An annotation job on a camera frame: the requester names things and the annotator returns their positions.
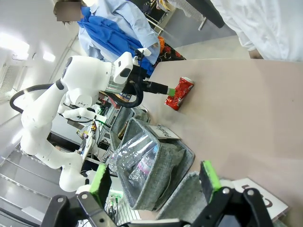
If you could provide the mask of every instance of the paper sign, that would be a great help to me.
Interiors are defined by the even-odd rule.
[[[285,203],[280,201],[277,197],[270,194],[268,191],[266,191],[264,188],[262,188],[249,178],[236,180],[232,183],[234,184],[235,189],[238,192],[243,192],[247,188],[258,189],[260,194],[263,196],[263,201],[272,220],[279,217],[283,212],[288,209],[288,206]]]
[[[151,132],[158,139],[179,139],[179,137],[174,134],[170,129],[164,127],[163,125],[149,125]]]

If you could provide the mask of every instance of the orange fabric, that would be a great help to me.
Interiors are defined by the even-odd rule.
[[[158,39],[160,41],[160,53],[162,53],[163,49],[164,49],[164,44],[165,44],[165,40],[163,37],[158,36]]]

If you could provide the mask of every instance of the white lab coat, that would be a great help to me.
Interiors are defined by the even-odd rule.
[[[243,47],[264,59],[303,61],[303,0],[211,0]]]

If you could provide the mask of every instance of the blue cloth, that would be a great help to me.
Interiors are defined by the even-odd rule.
[[[91,39],[110,52],[117,56],[130,52],[134,57],[133,49],[143,48],[138,40],[122,31],[116,22],[92,15],[89,7],[81,7],[81,11],[84,18],[78,21],[79,26],[85,28]],[[146,58],[142,61],[142,68],[147,70],[148,75],[151,75],[154,70]]]

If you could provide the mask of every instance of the bolt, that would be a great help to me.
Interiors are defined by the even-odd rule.
[[[229,189],[228,188],[224,188],[223,189],[223,194],[228,194],[229,193]]]
[[[254,191],[253,190],[248,190],[247,195],[253,195]]]

